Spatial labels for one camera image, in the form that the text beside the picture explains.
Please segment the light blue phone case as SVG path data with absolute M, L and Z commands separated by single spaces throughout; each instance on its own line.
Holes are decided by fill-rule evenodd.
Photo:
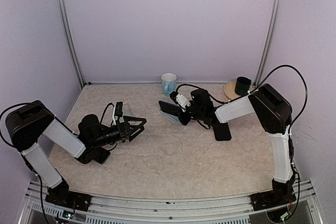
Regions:
M 177 124 L 180 124 L 180 125 L 182 124 L 177 116 L 168 114 L 168 113 L 162 111 L 162 109 L 159 109 L 159 112 L 160 112 L 161 114 L 163 114 L 165 117 L 169 118 L 170 120 L 176 122 Z

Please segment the black phone blue edge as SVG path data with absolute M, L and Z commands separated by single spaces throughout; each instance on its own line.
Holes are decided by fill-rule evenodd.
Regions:
M 159 106 L 161 111 L 164 113 L 173 115 L 173 116 L 179 116 L 181 113 L 183 113 L 182 108 L 179 105 L 168 103 L 166 101 L 159 101 Z

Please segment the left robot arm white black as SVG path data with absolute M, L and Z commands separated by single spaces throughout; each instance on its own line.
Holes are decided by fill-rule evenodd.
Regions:
M 82 164 L 91 161 L 104 164 L 110 156 L 106 145 L 131 142 L 144 131 L 146 119 L 123 115 L 122 106 L 122 102 L 115 105 L 111 126 L 103 125 L 95 114 L 88 114 L 79 123 L 79 134 L 76 134 L 39 100 L 15 104 L 1 113 L 6 117 L 5 125 L 11 139 L 5 144 L 17 149 L 27 166 L 45 182 L 48 195 L 66 206 L 73 201 L 74 195 L 38 139 L 46 137 Z

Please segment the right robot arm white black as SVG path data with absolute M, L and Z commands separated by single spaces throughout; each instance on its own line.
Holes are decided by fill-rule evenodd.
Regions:
M 255 114 L 271 141 L 274 157 L 273 189 L 269 201 L 281 204 L 289 196 L 289 189 L 296 179 L 293 164 L 293 143 L 291 128 L 297 118 L 292 117 L 292 106 L 271 85 L 262 81 L 252 91 L 239 98 L 221 102 L 215 107 L 207 90 L 195 87 L 192 99 L 174 91 L 170 97 L 179 107 L 179 119 L 183 125 L 190 120 L 200 121 L 202 126 L 212 127 L 218 141 L 231 139 L 228 122 L 249 114 Z

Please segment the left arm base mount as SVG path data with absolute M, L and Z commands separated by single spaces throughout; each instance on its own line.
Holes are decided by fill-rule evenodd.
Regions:
M 69 185 L 65 180 L 62 180 L 61 183 L 54 188 L 48 187 L 47 196 L 45 198 L 46 202 L 54 205 L 85 212 L 89 209 L 91 199 L 92 196 L 89 194 L 69 190 Z

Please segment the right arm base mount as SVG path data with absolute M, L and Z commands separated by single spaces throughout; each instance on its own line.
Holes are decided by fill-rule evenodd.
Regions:
M 291 201 L 296 201 L 293 183 L 293 179 L 286 183 L 281 183 L 273 179 L 272 190 L 251 194 L 250 200 L 254 211 L 273 208 L 288 204 Z

